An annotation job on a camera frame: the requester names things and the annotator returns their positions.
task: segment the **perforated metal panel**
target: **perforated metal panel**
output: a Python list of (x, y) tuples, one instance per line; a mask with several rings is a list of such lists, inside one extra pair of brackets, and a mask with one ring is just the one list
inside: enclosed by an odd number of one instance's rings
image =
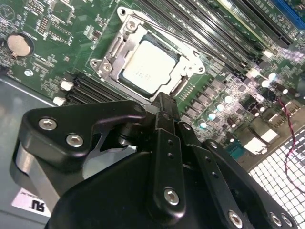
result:
[[(295, 135), (296, 148), (287, 165), (288, 175), (295, 185), (305, 191), (305, 129)], [(292, 185), (285, 175), (285, 155), (292, 139), (284, 143), (267, 159), (250, 171), (250, 175), (305, 229), (305, 195)]]

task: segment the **cable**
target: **cable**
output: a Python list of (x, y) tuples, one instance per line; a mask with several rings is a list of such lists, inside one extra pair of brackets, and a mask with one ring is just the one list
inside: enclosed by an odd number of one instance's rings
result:
[(287, 117), (287, 122), (288, 122), (289, 130), (290, 130), (290, 133), (291, 133), (291, 136), (292, 136), (292, 146), (291, 146), (291, 148), (289, 149), (289, 152), (288, 152), (288, 153), (286, 154), (286, 156), (285, 156), (285, 162), (284, 162), (285, 174), (286, 174), (286, 177), (287, 177), (288, 181), (289, 181), (289, 182), (290, 182), (290, 183), (291, 183), (300, 193), (302, 193), (302, 194), (305, 195), (305, 191), (301, 190), (301, 189), (291, 180), (291, 178), (290, 178), (289, 175), (288, 175), (288, 169), (289, 169), (289, 167), (288, 167), (288, 165), (287, 165), (287, 163), (288, 163), (288, 158), (289, 158), (289, 156), (293, 153), (293, 151), (294, 151), (294, 149), (295, 149), (295, 146), (296, 146), (296, 143), (295, 143), (295, 133), (294, 133), (294, 130), (293, 130), (293, 128), (292, 128), (292, 123), (291, 123), (291, 120), (290, 120), (290, 114), (289, 114), (289, 112), (288, 112), (288, 110), (287, 110), (285, 104), (283, 103), (283, 101), (281, 100), (280, 97), (278, 97), (278, 101), (279, 101), (280, 105), (281, 105), (281, 106), (283, 107), (283, 109), (284, 109), (284, 113), (285, 113), (285, 115), (286, 115), (286, 117)]

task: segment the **silver screw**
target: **silver screw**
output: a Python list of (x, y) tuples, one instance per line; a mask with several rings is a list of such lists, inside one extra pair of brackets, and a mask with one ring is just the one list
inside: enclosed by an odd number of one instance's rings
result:
[(280, 221), (280, 219), (273, 213), (273, 212), (270, 212), (270, 218), (272, 220), (273, 223), (275, 223), (276, 225), (278, 225), (279, 227), (282, 226), (282, 223)]
[(131, 31), (135, 30), (135, 28), (136, 28), (135, 23), (133, 21), (127, 22), (126, 27), (128, 30), (131, 30)]
[(234, 226), (236, 226), (237, 228), (243, 228), (243, 221), (239, 217), (239, 215), (237, 215), (234, 211), (229, 210), (228, 216), (230, 221), (234, 224)]
[(282, 218), (285, 221), (285, 223), (288, 224), (288, 226), (290, 226), (290, 227), (293, 226), (292, 222), (290, 221), (290, 219), (288, 219), (288, 217), (286, 215), (282, 214)]
[(80, 137), (76, 134), (68, 135), (66, 138), (66, 141), (72, 147), (80, 147), (84, 143), (84, 140), (82, 139), (82, 137)]
[(212, 146), (214, 149), (217, 149), (217, 145), (216, 145), (214, 142), (211, 142), (211, 146)]
[(164, 198), (166, 199), (166, 201), (168, 203), (170, 203), (171, 205), (177, 205), (179, 203), (179, 197), (178, 197), (178, 194), (170, 189), (170, 188), (167, 188), (165, 191), (164, 191)]
[(170, 119), (171, 119), (170, 116), (169, 116), (167, 113), (164, 113), (164, 114), (163, 114), (163, 117), (166, 118), (167, 120), (170, 120)]
[(33, 76), (33, 75), (34, 75), (34, 72), (33, 72), (32, 70), (30, 70), (30, 69), (26, 69), (26, 70), (24, 71), (24, 74), (25, 74), (26, 76), (30, 77), (30, 76)]
[(49, 118), (39, 120), (38, 125), (44, 130), (54, 130), (57, 127), (57, 123), (53, 119)]
[(184, 126), (185, 129), (187, 129), (187, 130), (190, 130), (190, 129), (191, 129), (191, 127), (190, 127), (188, 124), (186, 124), (186, 123), (184, 123), (183, 126)]
[(104, 69), (106, 72), (110, 72), (110, 71), (111, 71), (110, 64), (105, 63), (104, 66), (103, 66), (103, 69)]

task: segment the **chip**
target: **chip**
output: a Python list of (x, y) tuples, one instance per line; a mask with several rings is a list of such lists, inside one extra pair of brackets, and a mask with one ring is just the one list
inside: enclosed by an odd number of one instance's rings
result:
[(238, 90), (239, 90), (240, 92), (244, 92), (244, 91), (246, 90), (246, 87), (243, 86), (243, 85), (241, 85), (241, 86), (238, 88)]
[(155, 93), (167, 84), (176, 65), (173, 57), (149, 41), (143, 41), (123, 71), (123, 77), (146, 91)]
[(221, 90), (224, 89), (224, 85), (223, 85), (221, 82), (219, 82), (218, 80), (213, 80), (213, 81), (211, 82), (211, 85), (212, 85), (216, 90), (219, 90), (219, 91), (221, 91)]

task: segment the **sticker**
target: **sticker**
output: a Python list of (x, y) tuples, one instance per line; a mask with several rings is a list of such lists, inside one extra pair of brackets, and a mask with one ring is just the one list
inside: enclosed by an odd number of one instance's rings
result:
[(20, 189), (11, 205), (46, 217), (51, 216), (45, 202), (24, 188)]

